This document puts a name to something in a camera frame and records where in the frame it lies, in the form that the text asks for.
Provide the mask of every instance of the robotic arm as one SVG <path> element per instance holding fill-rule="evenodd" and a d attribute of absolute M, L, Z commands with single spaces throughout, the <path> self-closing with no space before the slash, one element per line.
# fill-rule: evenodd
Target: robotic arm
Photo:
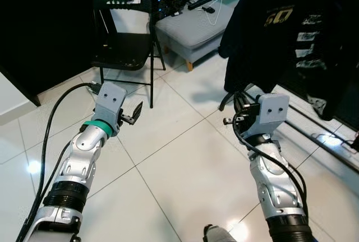
<path fill-rule="evenodd" d="M 80 242 L 77 236 L 82 222 L 87 195 L 95 172 L 96 160 L 107 139 L 115 137 L 123 122 L 134 124 L 140 116 L 142 103 L 132 117 L 123 115 L 126 90 L 104 83 L 91 121 L 85 122 L 70 142 L 70 155 L 64 160 L 54 179 L 52 189 L 44 198 L 35 220 L 22 241 Z"/>
<path fill-rule="evenodd" d="M 281 155 L 279 142 L 271 139 L 285 121 L 288 105 L 289 96 L 283 94 L 265 94 L 250 104 L 242 93 L 236 93 L 236 115 L 223 123 L 233 124 L 236 136 L 249 150 L 250 170 L 273 241 L 312 242 L 305 184 L 302 190 L 288 172 L 290 164 Z"/>

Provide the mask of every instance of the white tile floor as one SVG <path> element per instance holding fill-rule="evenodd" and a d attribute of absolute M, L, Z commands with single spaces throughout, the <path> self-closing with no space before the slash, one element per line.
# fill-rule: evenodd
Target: white tile floor
<path fill-rule="evenodd" d="M 124 85 L 129 93 L 125 112 L 131 113 L 142 100 L 144 108 L 135 126 L 124 125 L 102 149 L 84 210 L 83 241 L 197 242 L 209 223 L 230 230 L 237 241 L 271 241 L 247 150 L 231 126 L 222 124 L 224 117 L 233 116 L 233 104 L 224 112 L 217 110 L 225 95 L 226 61 L 212 54 L 188 73 L 173 53 L 165 60 L 166 71 L 156 60 L 154 109 L 149 109 L 149 87 Z M 142 81 L 148 81 L 149 74 L 148 68 L 105 72 L 111 78 Z M 40 160 L 51 108 L 66 89 L 91 80 L 99 80 L 97 69 L 41 94 L 41 107 L 0 126 L 1 241 L 15 240 L 32 204 L 39 174 L 30 174 L 28 167 Z M 289 94 L 280 87 L 276 91 Z M 82 88 L 59 107 L 48 142 L 46 178 L 62 147 L 91 116 L 95 99 Z M 315 118 L 301 99 L 291 95 L 291 104 Z M 310 134 L 325 133 L 292 110 L 288 119 Z M 354 132 L 336 120 L 325 125 L 346 139 L 354 138 Z M 359 176 L 286 124 L 275 137 L 306 179 L 315 237 L 358 242 Z M 343 153 L 359 161 L 358 154 Z"/>

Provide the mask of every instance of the black cabinet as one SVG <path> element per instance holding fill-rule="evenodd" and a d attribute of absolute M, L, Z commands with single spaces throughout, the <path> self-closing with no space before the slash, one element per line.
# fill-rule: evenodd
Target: black cabinet
<path fill-rule="evenodd" d="M 3 1 L 2 71 L 30 95 L 91 67 L 96 39 L 92 0 Z"/>

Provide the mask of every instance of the green ring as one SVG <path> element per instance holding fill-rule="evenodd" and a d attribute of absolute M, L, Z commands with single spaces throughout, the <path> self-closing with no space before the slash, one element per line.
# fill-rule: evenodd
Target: green ring
<path fill-rule="evenodd" d="M 113 133 L 112 128 L 107 123 L 101 122 L 100 120 L 88 120 L 87 122 L 84 122 L 84 124 L 94 125 L 101 128 L 103 131 L 105 131 L 108 137 L 110 137 Z"/>

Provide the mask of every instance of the power cord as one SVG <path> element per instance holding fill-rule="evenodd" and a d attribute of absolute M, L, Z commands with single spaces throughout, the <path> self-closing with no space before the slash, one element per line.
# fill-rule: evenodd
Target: power cord
<path fill-rule="evenodd" d="M 36 213 L 40 207 L 41 201 L 42 201 L 42 197 L 45 195 L 45 191 L 43 192 L 43 186 L 44 186 L 44 180 L 45 180 L 45 161 L 46 161 L 46 148 L 47 148 L 47 142 L 49 139 L 49 134 L 50 134 L 50 128 L 51 128 L 51 123 L 53 120 L 53 117 L 55 115 L 55 111 L 57 110 L 58 106 L 60 105 L 60 103 L 62 102 L 62 100 L 72 91 L 75 91 L 78 88 L 81 87 L 85 87 L 85 86 L 89 86 L 90 88 L 93 88 L 95 85 L 93 85 L 92 83 L 81 83 L 78 85 L 75 85 L 74 87 L 68 89 L 65 93 L 63 93 L 63 95 L 57 100 L 57 102 L 55 103 L 48 122 L 47 122 L 47 127 L 46 127 L 46 131 L 45 131 L 45 136 L 44 136 L 44 141 L 43 141 L 43 148 L 42 148 L 42 156 L 41 156 L 41 171 L 40 171 L 40 182 L 39 182 L 39 188 L 38 191 L 36 193 L 36 197 L 33 203 L 33 206 L 31 207 L 30 213 L 28 215 L 28 217 L 26 218 L 26 220 L 24 221 L 24 224 L 19 232 L 19 235 L 16 239 L 16 242 L 22 242 L 27 234 L 27 232 L 29 232 L 29 228 L 31 227 L 31 224 L 33 224 Z"/>
<path fill-rule="evenodd" d="M 240 126 L 236 123 L 237 121 L 237 118 L 239 117 L 240 115 L 238 113 L 236 113 L 233 117 L 233 131 L 236 135 L 236 137 L 239 139 L 239 141 L 244 144 L 249 150 L 252 150 L 253 152 L 255 152 L 256 154 L 268 159 L 269 161 L 275 163 L 276 165 L 278 165 L 280 168 L 283 169 L 284 172 L 287 173 L 287 175 L 289 176 L 289 178 L 294 182 L 296 188 L 298 189 L 299 191 L 299 195 L 302 199 L 302 203 L 303 203 L 303 210 L 304 210 L 304 213 L 305 213 L 305 216 L 306 216 L 306 219 L 307 219 L 307 222 L 309 220 L 309 212 L 308 212 L 308 206 L 307 206 L 307 189 L 306 189 L 306 184 L 305 184 L 305 181 L 304 181 L 304 178 L 303 176 L 299 173 L 298 170 L 296 170 L 291 164 L 289 165 L 295 172 L 296 174 L 299 176 L 299 178 L 301 179 L 301 182 L 303 184 L 303 189 L 302 187 L 300 186 L 298 180 L 296 179 L 296 177 L 291 173 L 291 171 L 285 166 L 283 165 L 281 162 L 279 162 L 277 159 L 273 158 L 273 157 L 270 157 L 269 155 L 267 155 L 266 153 L 262 152 L 261 150 L 259 150 L 258 148 L 250 145 L 241 135 L 240 135 Z"/>
<path fill-rule="evenodd" d="M 211 7 L 214 3 L 216 3 L 217 1 L 219 1 L 219 0 L 215 0 L 213 3 L 211 3 L 210 5 L 208 5 L 208 7 L 205 7 L 205 8 L 210 8 L 210 7 Z M 208 12 L 204 9 L 204 7 L 199 7 L 199 8 L 197 8 L 196 10 L 198 10 L 198 11 L 204 11 L 204 12 L 206 13 L 206 15 L 207 15 L 207 19 L 208 19 L 209 24 L 210 24 L 210 25 L 216 25 L 216 24 L 217 24 L 218 17 L 219 17 L 220 9 L 221 9 L 221 7 L 222 7 L 222 2 L 223 2 L 223 0 L 220 0 L 220 5 L 219 5 L 218 14 L 217 14 L 217 17 L 215 18 L 215 22 L 214 22 L 214 23 L 211 22 L 211 20 L 210 20 L 210 18 L 209 18 L 209 16 L 208 16 Z"/>

